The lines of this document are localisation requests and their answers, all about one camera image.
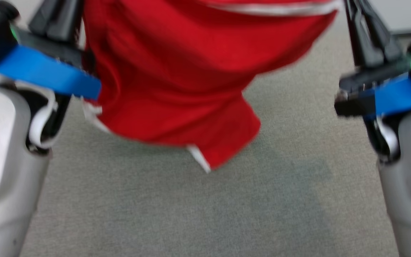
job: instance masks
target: blue strap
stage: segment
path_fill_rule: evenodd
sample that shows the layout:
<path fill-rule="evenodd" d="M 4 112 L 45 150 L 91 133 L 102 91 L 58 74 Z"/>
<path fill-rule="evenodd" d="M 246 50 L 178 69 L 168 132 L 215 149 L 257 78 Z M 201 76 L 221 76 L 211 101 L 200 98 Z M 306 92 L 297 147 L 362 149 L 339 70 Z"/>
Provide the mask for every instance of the blue strap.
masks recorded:
<path fill-rule="evenodd" d="M 0 74 L 87 99 L 97 99 L 101 91 L 101 82 L 97 78 L 21 45 L 0 62 Z"/>
<path fill-rule="evenodd" d="M 388 116 L 411 110 L 411 79 L 397 78 L 375 88 L 375 114 Z"/>

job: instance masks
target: white trim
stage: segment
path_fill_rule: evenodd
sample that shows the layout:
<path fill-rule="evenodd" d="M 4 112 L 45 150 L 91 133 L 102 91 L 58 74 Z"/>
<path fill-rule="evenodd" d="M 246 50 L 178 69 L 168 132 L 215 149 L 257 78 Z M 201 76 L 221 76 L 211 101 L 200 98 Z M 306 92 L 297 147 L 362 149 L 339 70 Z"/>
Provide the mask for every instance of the white trim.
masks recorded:
<path fill-rule="evenodd" d="M 199 163 L 199 165 L 201 165 L 204 171 L 207 174 L 209 174 L 212 171 L 212 169 L 210 168 L 210 164 L 207 162 L 207 160 L 202 155 L 201 150 L 199 150 L 199 148 L 195 145 L 187 145 L 186 148 L 191 153 L 193 158 Z"/>
<path fill-rule="evenodd" d="M 52 146 L 54 146 L 58 141 L 62 126 L 54 137 L 45 140 L 42 140 L 42 131 L 44 130 L 45 125 L 47 125 L 47 121 L 50 119 L 52 112 L 58 109 L 58 103 L 55 98 L 55 92 L 53 92 L 52 90 L 44 89 L 36 91 L 43 94 L 49 102 L 46 106 L 42 107 L 39 111 L 37 111 L 36 114 L 34 114 L 28 136 L 31 143 L 33 143 L 35 146 L 43 149 L 48 149 L 52 148 Z"/>
<path fill-rule="evenodd" d="M 82 109 L 83 109 L 83 114 L 85 115 L 85 119 L 93 124 L 95 127 L 98 129 L 106 132 L 106 133 L 111 133 L 108 127 L 106 127 L 101 120 L 98 119 L 98 115 L 102 114 L 102 107 L 101 106 L 94 106 L 93 104 L 90 104 L 89 102 L 86 102 L 85 100 L 82 99 Z"/>
<path fill-rule="evenodd" d="M 292 4 L 215 4 L 209 7 L 256 16 L 314 16 L 326 15 L 336 10 L 343 10 L 343 0 L 331 0 L 327 3 L 292 3 Z"/>

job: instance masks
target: red cloth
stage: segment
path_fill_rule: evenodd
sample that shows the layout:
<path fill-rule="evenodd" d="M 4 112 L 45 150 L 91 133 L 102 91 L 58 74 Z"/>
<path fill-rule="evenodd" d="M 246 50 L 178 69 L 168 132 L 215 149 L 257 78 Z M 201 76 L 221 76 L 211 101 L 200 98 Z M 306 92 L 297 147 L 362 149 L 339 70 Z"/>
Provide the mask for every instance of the red cloth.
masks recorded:
<path fill-rule="evenodd" d="M 218 2 L 307 1 L 85 1 L 87 45 L 103 85 L 93 104 L 111 132 L 196 145 L 217 168 L 260 127 L 242 90 L 257 74 L 302 57 L 335 16 L 250 16 L 207 6 Z"/>

